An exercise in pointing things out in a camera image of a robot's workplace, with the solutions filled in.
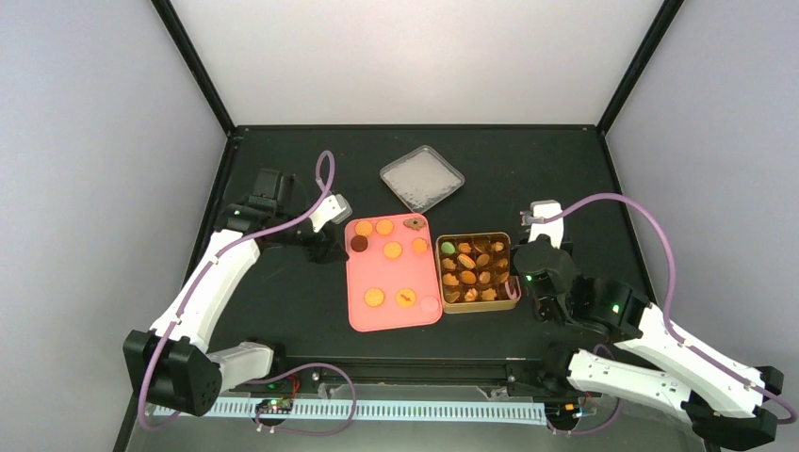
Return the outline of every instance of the pink circle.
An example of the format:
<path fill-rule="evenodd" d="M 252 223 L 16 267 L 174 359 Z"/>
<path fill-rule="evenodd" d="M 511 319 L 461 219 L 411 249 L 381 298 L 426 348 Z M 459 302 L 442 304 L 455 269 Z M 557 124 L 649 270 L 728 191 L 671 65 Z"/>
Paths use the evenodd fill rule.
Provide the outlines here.
<path fill-rule="evenodd" d="M 422 311 L 425 313 L 435 313 L 440 306 L 441 303 L 436 297 L 425 297 L 419 302 L 419 307 L 422 308 Z"/>

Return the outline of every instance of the round orange cookie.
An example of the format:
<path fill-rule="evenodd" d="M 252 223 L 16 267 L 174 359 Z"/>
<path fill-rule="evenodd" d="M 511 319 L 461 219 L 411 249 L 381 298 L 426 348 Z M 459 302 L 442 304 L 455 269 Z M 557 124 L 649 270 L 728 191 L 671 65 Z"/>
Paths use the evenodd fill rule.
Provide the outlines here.
<path fill-rule="evenodd" d="M 424 238 L 415 238 L 413 242 L 411 242 L 411 248 L 414 249 L 419 254 L 423 254 L 427 252 L 427 240 Z"/>
<path fill-rule="evenodd" d="M 411 289 L 400 289 L 397 292 L 397 304 L 403 308 L 410 308 L 416 303 L 416 293 Z"/>
<path fill-rule="evenodd" d="M 397 242 L 388 242 L 383 247 L 383 254 L 389 259 L 397 259 L 402 254 L 402 245 Z"/>
<path fill-rule="evenodd" d="M 377 229 L 377 234 L 389 235 L 394 231 L 394 223 L 390 219 L 381 219 L 377 222 L 375 229 Z"/>
<path fill-rule="evenodd" d="M 380 289 L 372 288 L 367 290 L 364 294 L 364 301 L 371 307 L 376 308 L 383 304 L 383 300 L 385 299 L 385 295 L 383 291 Z"/>
<path fill-rule="evenodd" d="M 373 229 L 374 228 L 372 228 L 372 223 L 366 221 L 365 219 L 355 223 L 355 233 L 358 235 L 369 237 L 372 234 Z"/>

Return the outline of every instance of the green candy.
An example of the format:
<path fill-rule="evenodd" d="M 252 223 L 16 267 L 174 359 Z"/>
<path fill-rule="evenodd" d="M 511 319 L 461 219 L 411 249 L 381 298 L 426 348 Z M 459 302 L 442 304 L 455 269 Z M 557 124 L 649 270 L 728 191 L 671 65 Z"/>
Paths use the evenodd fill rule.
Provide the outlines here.
<path fill-rule="evenodd" d="M 455 245 L 452 242 L 444 242 L 441 244 L 441 252 L 444 254 L 452 254 L 455 252 Z"/>

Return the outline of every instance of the pink silicone mat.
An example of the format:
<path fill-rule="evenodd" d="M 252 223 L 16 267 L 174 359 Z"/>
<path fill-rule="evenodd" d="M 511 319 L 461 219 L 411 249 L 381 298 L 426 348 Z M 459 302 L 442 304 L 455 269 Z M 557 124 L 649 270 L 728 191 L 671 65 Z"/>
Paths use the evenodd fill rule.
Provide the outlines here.
<path fill-rule="evenodd" d="M 408 218 L 422 218 L 426 225 L 414 231 L 403 225 Z M 377 232 L 377 222 L 388 219 L 394 223 L 394 231 L 389 235 Z M 368 248 L 355 252 L 351 240 L 355 234 L 355 224 L 359 221 L 372 223 L 373 231 L 367 237 Z M 350 221 L 344 229 L 347 241 L 347 299 L 350 306 L 350 324 L 358 331 L 390 330 L 394 328 L 415 327 L 435 323 L 442 314 L 438 280 L 433 257 L 434 243 L 430 240 L 427 219 L 420 214 L 395 215 L 391 217 L 359 218 Z M 415 238 L 427 240 L 428 249 L 417 253 L 411 246 Z M 383 254 L 386 243 L 397 242 L 402 246 L 402 254 L 389 259 Z M 367 290 L 378 288 L 383 291 L 383 304 L 377 307 L 367 305 L 364 295 Z M 416 294 L 416 302 L 410 307 L 402 307 L 396 302 L 400 289 L 411 289 Z"/>

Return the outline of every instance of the black table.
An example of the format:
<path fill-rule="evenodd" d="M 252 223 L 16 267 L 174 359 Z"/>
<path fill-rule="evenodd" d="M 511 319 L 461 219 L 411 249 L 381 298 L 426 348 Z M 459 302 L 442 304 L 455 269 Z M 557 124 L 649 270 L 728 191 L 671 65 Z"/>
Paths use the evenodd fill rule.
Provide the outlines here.
<path fill-rule="evenodd" d="M 314 165 L 329 149 L 336 164 L 333 188 L 354 210 L 349 219 L 406 213 L 378 171 L 418 146 L 432 146 L 466 178 L 461 189 L 425 214 L 433 240 L 440 234 L 493 231 L 517 240 L 522 236 L 518 212 L 530 202 L 553 199 L 565 207 L 617 190 L 604 139 L 591 126 L 242 126 L 236 141 L 219 204 L 240 201 L 252 191 L 259 169 L 271 168 L 302 180 L 308 200 L 295 190 L 293 208 L 299 213 L 318 196 Z M 566 231 L 585 274 L 650 290 L 621 204 L 592 204 L 567 219 Z M 550 342 L 592 345 L 555 325 L 537 323 L 528 300 L 511 311 L 444 314 L 426 327 L 357 332 L 348 320 L 345 265 L 310 264 L 294 249 L 262 254 L 221 315 L 210 351 L 247 338 L 284 344 L 293 359 L 327 362 L 536 360 Z"/>

